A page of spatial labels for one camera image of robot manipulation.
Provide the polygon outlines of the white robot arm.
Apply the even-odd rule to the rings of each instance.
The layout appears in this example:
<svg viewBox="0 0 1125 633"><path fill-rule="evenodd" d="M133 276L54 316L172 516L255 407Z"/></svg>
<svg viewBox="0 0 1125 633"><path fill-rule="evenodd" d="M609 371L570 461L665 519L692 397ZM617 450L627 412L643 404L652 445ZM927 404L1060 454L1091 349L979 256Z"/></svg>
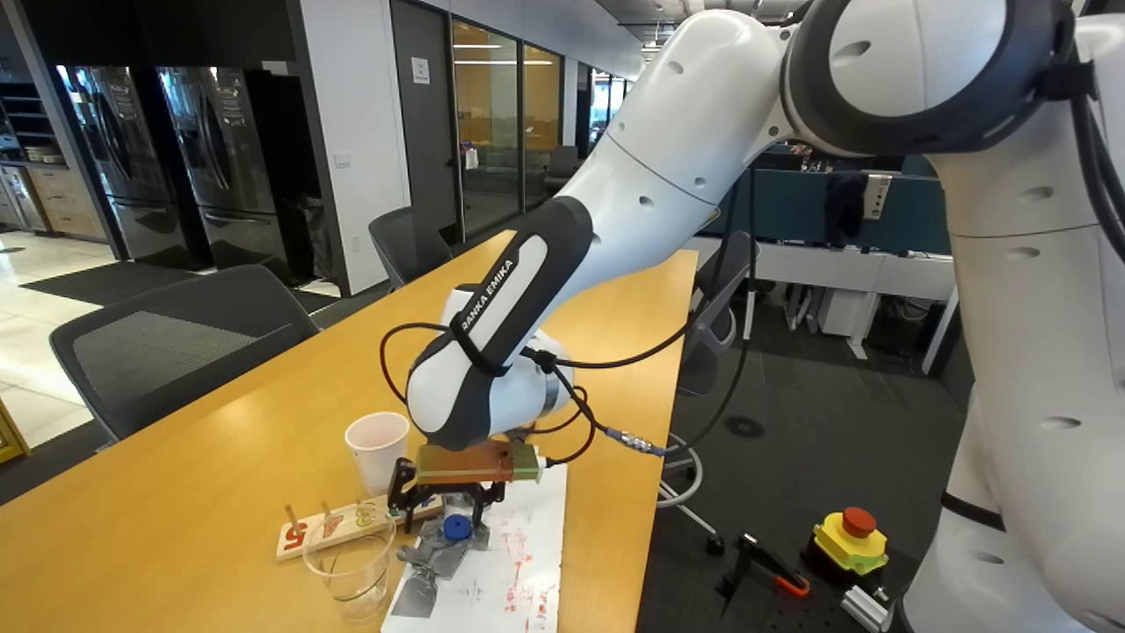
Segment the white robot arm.
<svg viewBox="0 0 1125 633"><path fill-rule="evenodd" d="M529 339L665 260L765 152L935 173L972 393L909 633L1125 633L1125 15L1085 0L808 0L684 18L403 380L463 450L556 407Z"/></svg>

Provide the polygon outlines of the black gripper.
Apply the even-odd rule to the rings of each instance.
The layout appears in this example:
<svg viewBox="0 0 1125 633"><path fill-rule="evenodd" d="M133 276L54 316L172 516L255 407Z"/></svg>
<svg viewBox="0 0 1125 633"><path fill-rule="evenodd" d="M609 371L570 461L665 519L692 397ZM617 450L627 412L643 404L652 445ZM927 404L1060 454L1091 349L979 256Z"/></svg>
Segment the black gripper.
<svg viewBox="0 0 1125 633"><path fill-rule="evenodd" d="M504 471L429 471L399 457L389 479L386 514L410 529L414 516L434 498L460 498L472 507L472 537L488 537L486 511L505 498Z"/></svg>

